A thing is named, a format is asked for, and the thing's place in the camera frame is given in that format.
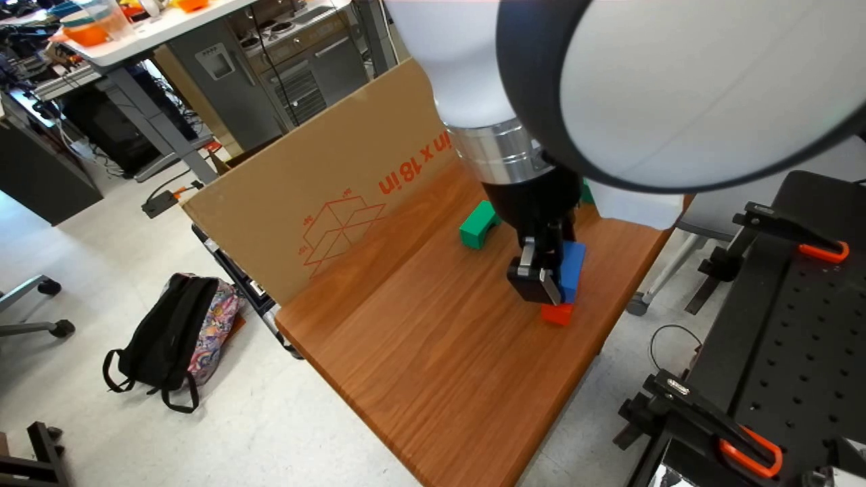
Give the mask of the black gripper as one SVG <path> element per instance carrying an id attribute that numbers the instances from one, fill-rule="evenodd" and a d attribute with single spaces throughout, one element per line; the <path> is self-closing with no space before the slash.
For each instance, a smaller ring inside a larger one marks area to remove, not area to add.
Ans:
<path id="1" fill-rule="evenodd" d="M 582 196 L 582 178 L 565 168 L 523 182 L 484 186 L 496 213 L 515 226 L 516 247 L 534 242 L 534 256 L 516 253 L 507 278 L 523 301 L 562 301 L 554 274 L 561 270 L 562 242 L 574 238 L 574 206 Z"/>

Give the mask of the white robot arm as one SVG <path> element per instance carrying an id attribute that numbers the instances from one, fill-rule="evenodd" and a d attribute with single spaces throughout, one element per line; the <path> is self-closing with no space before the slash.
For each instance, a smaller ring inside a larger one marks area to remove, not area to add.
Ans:
<path id="1" fill-rule="evenodd" d="M 516 232 L 520 297 L 557 305 L 570 207 L 795 168 L 863 130 L 866 0 L 385 0 L 454 152 Z"/>

